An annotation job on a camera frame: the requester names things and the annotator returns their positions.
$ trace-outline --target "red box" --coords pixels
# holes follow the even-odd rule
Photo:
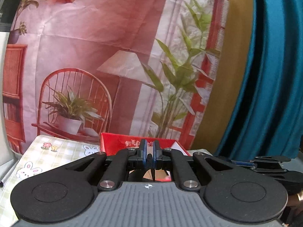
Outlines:
[[[107,155],[115,155],[119,150],[127,147],[136,147],[140,145],[141,139],[147,140],[148,153],[152,154],[152,143],[158,140],[161,148],[170,148],[174,145],[175,149],[183,152],[183,154],[190,155],[179,143],[174,139],[162,139],[152,137],[139,137],[131,135],[119,135],[112,133],[101,133],[100,149],[106,152]]]

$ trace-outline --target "checkered tablecloth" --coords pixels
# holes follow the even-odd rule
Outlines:
[[[96,145],[46,135],[36,137],[4,185],[0,196],[0,227],[9,227],[18,220],[10,203],[11,191],[17,183],[27,176],[46,172],[97,151],[99,147]]]

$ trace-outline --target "cartoon bunny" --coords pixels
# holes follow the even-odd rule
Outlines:
[[[16,177],[21,180],[31,177],[35,174],[41,173],[42,169],[37,167],[32,169],[33,163],[31,161],[26,162],[25,166],[19,170],[17,170]]]
[[[99,152],[99,147],[96,146],[91,148],[90,146],[83,145],[83,148],[85,149],[84,151],[85,156]]]

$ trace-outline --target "printed backdrop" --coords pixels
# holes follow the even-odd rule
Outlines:
[[[189,149],[227,10],[228,0],[22,0],[3,76],[12,150],[39,134],[99,144],[101,132]]]

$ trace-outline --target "curtain fold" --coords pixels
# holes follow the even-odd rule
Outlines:
[[[298,154],[303,135],[303,0],[254,0],[242,86],[217,155]]]

